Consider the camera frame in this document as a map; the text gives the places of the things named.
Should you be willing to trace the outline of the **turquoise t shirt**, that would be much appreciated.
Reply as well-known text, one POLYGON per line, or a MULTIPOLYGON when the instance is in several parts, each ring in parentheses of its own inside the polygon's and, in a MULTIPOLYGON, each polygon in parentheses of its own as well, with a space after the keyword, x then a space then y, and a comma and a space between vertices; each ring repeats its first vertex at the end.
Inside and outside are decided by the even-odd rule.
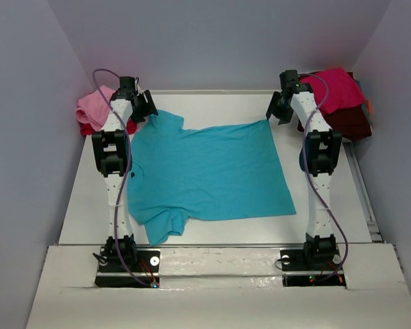
POLYGON ((128 210, 153 246, 182 235, 189 219, 296 213, 267 120, 194 130, 160 111, 134 134, 132 172, 128 210))

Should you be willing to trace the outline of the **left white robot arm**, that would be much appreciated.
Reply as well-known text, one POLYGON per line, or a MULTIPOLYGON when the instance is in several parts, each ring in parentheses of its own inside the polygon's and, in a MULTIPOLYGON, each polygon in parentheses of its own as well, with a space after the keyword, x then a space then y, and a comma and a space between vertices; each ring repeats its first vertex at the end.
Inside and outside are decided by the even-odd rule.
POLYGON ((157 114, 148 90, 142 90, 137 77, 118 77, 119 87, 97 92, 108 114, 101 127, 91 135, 97 171, 102 175, 108 195, 109 230, 99 262, 104 266, 131 269, 138 261, 137 247, 126 202, 126 183, 132 174, 131 140, 128 123, 142 123, 157 114))

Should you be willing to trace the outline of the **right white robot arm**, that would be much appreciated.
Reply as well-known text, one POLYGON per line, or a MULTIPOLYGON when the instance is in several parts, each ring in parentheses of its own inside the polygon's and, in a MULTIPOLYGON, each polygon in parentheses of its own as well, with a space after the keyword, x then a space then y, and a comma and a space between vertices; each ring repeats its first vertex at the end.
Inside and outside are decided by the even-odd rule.
POLYGON ((285 70, 279 80, 282 90, 273 93, 266 117, 276 117, 281 125, 298 116, 303 127, 299 166, 308 184, 309 209, 303 246, 281 251, 279 261, 284 271, 320 271, 338 255, 329 199, 342 135, 323 118, 311 85, 296 70, 285 70))

